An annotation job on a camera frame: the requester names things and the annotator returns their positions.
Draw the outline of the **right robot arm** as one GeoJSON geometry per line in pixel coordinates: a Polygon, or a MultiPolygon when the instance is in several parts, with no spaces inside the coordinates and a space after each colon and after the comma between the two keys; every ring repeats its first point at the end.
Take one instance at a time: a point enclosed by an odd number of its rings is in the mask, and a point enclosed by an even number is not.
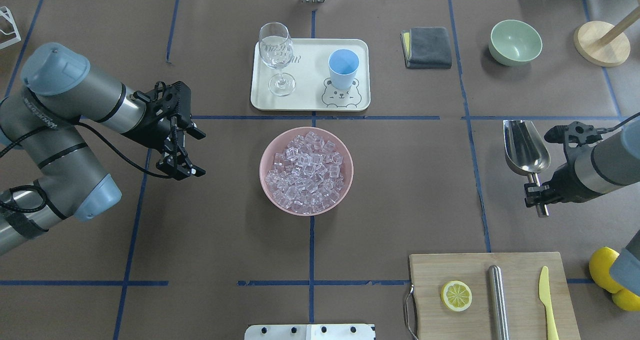
{"type": "Polygon", "coordinates": [[[544,139],[563,145],[566,162],[550,180],[525,186],[528,207],[586,203],[640,180],[638,120],[628,118],[610,128],[574,121],[554,126],[544,139]]]}

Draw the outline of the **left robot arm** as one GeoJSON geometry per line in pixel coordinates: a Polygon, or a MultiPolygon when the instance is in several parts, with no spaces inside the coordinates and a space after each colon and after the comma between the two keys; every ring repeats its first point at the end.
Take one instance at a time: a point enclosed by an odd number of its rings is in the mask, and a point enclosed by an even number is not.
{"type": "Polygon", "coordinates": [[[186,136],[201,140],[206,133],[192,119],[192,92],[183,81],[134,91],[60,43],[39,46],[21,76],[20,91],[1,102],[1,154],[20,147],[42,176],[1,193],[2,254],[65,219],[91,220],[121,200],[112,174],[78,131],[94,132],[82,118],[158,151],[157,173],[137,166],[144,174],[180,181],[206,173],[186,150],[186,136]]]}

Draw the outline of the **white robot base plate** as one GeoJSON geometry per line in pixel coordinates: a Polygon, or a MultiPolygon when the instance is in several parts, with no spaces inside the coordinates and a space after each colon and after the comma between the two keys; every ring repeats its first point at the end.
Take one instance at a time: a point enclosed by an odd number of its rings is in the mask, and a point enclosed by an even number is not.
{"type": "Polygon", "coordinates": [[[247,327],[245,340],[375,340],[373,324],[254,324],[247,327]]]}

